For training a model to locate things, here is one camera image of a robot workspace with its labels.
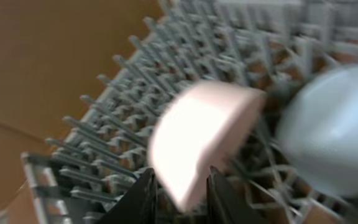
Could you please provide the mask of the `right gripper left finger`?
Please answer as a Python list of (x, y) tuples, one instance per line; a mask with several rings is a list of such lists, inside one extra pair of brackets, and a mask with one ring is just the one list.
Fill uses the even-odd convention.
[(153, 168), (148, 168), (96, 224), (156, 224), (157, 181)]

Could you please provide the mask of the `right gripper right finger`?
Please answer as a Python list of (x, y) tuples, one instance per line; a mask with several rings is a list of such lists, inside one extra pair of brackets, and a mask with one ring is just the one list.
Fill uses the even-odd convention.
[(240, 199), (233, 186), (214, 166), (209, 167), (206, 199), (210, 224), (268, 224)]

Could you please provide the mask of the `pink bowl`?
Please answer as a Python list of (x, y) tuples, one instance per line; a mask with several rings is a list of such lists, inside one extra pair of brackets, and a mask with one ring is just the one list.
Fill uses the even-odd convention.
[(264, 91), (203, 80), (179, 93), (157, 120), (147, 160), (182, 213), (206, 195), (211, 166), (228, 167), (261, 117)]

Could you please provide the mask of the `light blue bowl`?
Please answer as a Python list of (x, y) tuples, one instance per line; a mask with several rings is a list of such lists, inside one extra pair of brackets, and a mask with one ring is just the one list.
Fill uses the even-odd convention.
[(335, 68), (305, 85), (280, 119), (276, 138), (314, 189), (358, 197), (358, 65)]

